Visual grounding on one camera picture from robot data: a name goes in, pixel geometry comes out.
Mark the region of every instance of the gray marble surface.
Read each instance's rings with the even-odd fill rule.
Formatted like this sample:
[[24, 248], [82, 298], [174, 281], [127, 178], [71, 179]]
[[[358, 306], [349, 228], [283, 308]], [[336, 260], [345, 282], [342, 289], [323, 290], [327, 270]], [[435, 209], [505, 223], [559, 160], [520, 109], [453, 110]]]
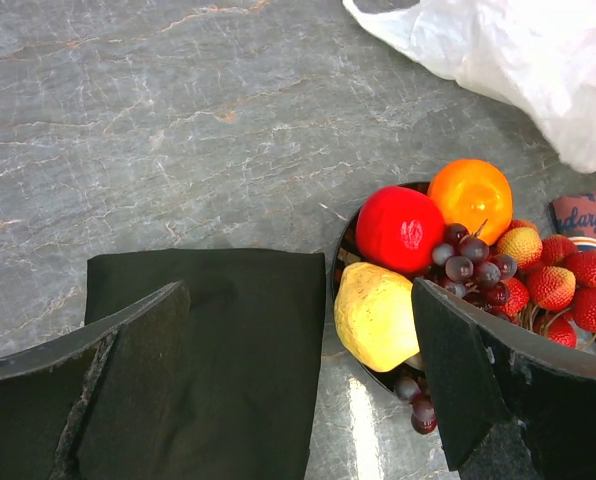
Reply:
[[[0, 356], [79, 327], [93, 255], [331, 260], [372, 191], [465, 156], [498, 165], [545, 233], [551, 198], [596, 188], [521, 112], [401, 57], [340, 0], [0, 0]], [[329, 316], [307, 478], [454, 477]]]

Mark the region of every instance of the black plate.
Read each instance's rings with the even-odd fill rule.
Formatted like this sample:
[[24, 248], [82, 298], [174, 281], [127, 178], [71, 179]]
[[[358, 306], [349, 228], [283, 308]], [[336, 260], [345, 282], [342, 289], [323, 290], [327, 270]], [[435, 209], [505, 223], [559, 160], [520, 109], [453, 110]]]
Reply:
[[[429, 182], [403, 183], [399, 186], [427, 194]], [[347, 265], [365, 261], [362, 254], [358, 251], [358, 247], [356, 246], [356, 224], [358, 223], [359, 213], [360, 209], [358, 209], [354, 216], [351, 217], [345, 226], [345, 230], [342, 232], [340, 239], [338, 240], [338, 245], [336, 246], [336, 255], [334, 257], [331, 275], [331, 293], [334, 301], [336, 300], [336, 295], [338, 295], [340, 279], [342, 278], [343, 270], [347, 267]], [[374, 380], [380, 383], [391, 393], [393, 393], [395, 381], [403, 374], [414, 378], [423, 385], [426, 383], [425, 374], [422, 371], [422, 363], [420, 362], [420, 357], [418, 355], [407, 362], [401, 363], [389, 372], [375, 372], [362, 363], [360, 363], [360, 365], [362, 365], [362, 367], [369, 373], [369, 375], [373, 377]]]

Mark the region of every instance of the white plastic bag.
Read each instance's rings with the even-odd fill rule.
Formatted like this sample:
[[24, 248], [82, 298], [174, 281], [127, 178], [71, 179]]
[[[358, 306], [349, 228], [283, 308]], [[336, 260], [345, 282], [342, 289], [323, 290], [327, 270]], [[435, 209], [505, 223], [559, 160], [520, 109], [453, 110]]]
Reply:
[[596, 0], [421, 0], [362, 28], [439, 77], [527, 113], [579, 172], [596, 171]]

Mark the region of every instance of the gray tabletop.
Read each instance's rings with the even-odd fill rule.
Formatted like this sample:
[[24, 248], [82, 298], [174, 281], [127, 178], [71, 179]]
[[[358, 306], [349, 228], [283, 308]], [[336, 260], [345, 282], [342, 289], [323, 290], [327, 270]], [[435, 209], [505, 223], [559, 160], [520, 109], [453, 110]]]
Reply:
[[[521, 112], [403, 58], [341, 0], [0, 1], [0, 355], [79, 327], [89, 257], [261, 246], [331, 261], [367, 195], [459, 157], [498, 165], [544, 233], [549, 199], [596, 188]], [[329, 315], [307, 478], [455, 478], [408, 408]]]

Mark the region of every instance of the orange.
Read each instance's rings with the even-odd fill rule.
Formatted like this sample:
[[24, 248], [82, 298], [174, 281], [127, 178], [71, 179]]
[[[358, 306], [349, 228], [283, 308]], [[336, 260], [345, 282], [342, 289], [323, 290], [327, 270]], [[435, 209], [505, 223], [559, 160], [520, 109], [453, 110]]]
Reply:
[[505, 175], [489, 162], [475, 158], [455, 160], [429, 185], [427, 195], [442, 212], [445, 223], [460, 223], [488, 245], [496, 243], [513, 218], [511, 187]]

